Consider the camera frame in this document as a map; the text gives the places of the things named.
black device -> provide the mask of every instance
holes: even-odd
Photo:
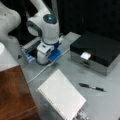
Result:
[[[120,60],[120,42],[91,32],[86,32],[70,45],[71,58],[95,71],[107,75]],[[88,53],[86,60],[81,57]]]

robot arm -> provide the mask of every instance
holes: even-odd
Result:
[[[59,23],[42,0],[30,1],[37,8],[38,13],[28,19],[28,31],[32,35],[42,38],[37,47],[37,61],[40,64],[46,64],[52,51],[59,46]]]
[[[0,42],[5,45],[5,47],[11,53],[13,58],[21,66],[24,66],[25,63],[27,63],[27,61],[21,51],[19,42],[14,36],[9,36],[9,32],[18,27],[20,22],[20,15],[16,11],[7,8],[0,1]]]
[[[59,40],[59,23],[50,13],[42,0],[31,0],[38,13],[28,19],[28,31],[34,36],[42,37],[47,44],[54,44]]]

black pen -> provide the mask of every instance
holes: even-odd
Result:
[[[91,88],[91,89],[94,89],[94,90],[99,90],[99,91],[102,91],[102,92],[106,92],[103,88],[99,88],[99,87],[92,87],[88,84],[84,84],[84,83],[79,83],[79,85],[81,87],[85,87],[85,88]]]

